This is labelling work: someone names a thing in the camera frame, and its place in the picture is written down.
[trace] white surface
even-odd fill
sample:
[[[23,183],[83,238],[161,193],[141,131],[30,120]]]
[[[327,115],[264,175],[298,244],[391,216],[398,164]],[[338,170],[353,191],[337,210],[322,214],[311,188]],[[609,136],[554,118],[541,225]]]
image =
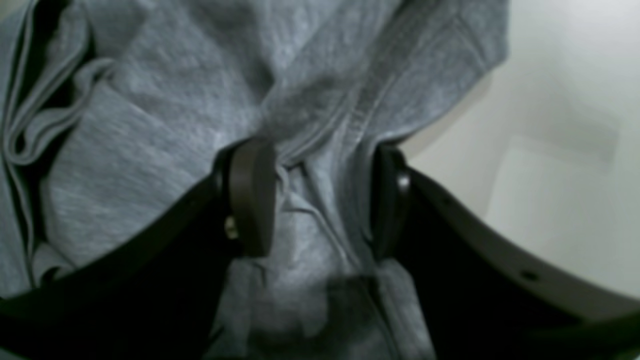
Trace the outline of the white surface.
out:
[[[513,0],[507,63],[403,150],[515,243],[640,298],[638,19],[638,0]]]

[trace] metal rivet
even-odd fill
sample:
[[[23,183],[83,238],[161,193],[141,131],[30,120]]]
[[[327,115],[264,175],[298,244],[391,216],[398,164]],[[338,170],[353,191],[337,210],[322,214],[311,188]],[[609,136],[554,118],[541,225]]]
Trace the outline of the metal rivet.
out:
[[[225,233],[227,234],[227,238],[231,240],[238,239],[236,220],[232,216],[229,216],[225,219]]]

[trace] gray hoodie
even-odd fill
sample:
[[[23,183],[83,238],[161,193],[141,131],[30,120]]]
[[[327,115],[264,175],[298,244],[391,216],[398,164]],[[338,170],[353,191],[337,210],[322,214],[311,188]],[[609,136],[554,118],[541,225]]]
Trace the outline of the gray hoodie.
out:
[[[507,15],[507,0],[31,1],[0,25],[0,297],[117,248],[219,149],[261,135],[278,151],[273,248],[230,267],[204,358],[435,358],[410,276],[372,258],[372,152],[505,59]]]

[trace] gray sweatshirt fabric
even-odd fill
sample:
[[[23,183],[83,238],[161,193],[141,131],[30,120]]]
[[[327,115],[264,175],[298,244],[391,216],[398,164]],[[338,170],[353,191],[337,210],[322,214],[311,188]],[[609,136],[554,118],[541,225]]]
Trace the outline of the gray sweatshirt fabric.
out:
[[[273,248],[232,263],[204,358],[434,359],[410,276],[372,258],[372,153],[505,59],[507,15],[506,0],[29,2],[0,25],[0,297],[117,248],[218,150],[266,136]]]

